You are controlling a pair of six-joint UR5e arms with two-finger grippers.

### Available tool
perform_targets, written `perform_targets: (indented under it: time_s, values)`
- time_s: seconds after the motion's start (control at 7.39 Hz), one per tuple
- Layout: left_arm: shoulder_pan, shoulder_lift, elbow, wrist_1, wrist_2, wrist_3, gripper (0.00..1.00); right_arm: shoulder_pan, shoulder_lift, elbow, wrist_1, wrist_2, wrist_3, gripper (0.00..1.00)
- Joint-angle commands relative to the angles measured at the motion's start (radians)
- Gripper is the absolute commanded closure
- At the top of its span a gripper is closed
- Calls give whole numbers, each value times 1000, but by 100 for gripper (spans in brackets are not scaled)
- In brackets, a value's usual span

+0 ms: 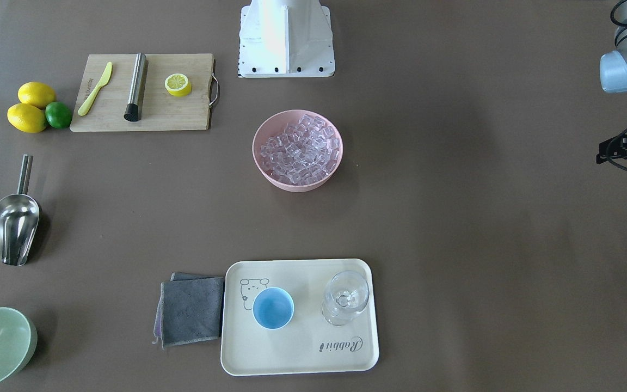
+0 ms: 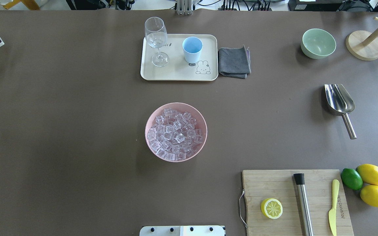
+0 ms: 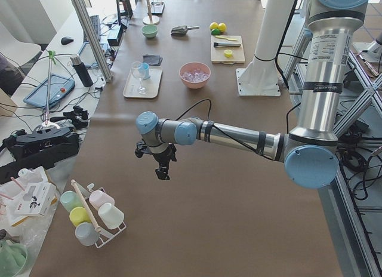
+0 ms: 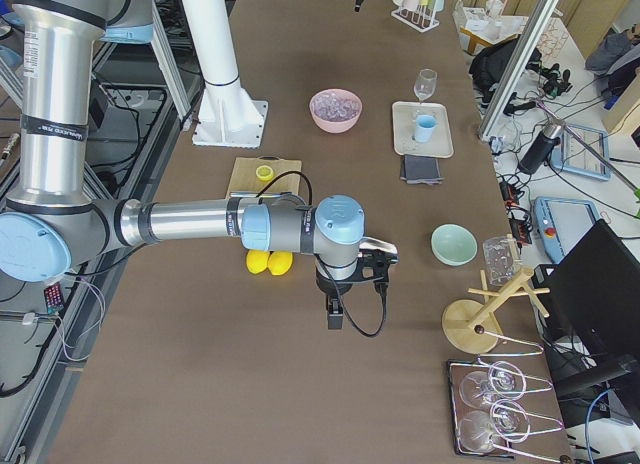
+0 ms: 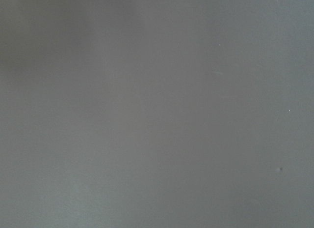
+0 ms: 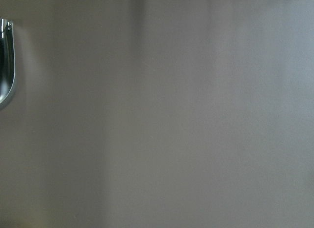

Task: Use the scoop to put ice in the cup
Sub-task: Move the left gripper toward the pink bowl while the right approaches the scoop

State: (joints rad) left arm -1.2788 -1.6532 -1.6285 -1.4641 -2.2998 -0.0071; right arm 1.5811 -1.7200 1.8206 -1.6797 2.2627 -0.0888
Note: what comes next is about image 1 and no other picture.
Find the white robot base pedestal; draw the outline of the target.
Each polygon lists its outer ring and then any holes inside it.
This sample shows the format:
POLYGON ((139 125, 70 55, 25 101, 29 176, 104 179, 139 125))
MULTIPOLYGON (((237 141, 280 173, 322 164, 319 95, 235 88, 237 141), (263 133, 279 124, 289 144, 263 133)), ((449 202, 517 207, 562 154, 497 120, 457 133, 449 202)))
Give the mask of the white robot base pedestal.
POLYGON ((331 13, 319 1, 252 1, 239 15, 239 77, 335 74, 331 13))

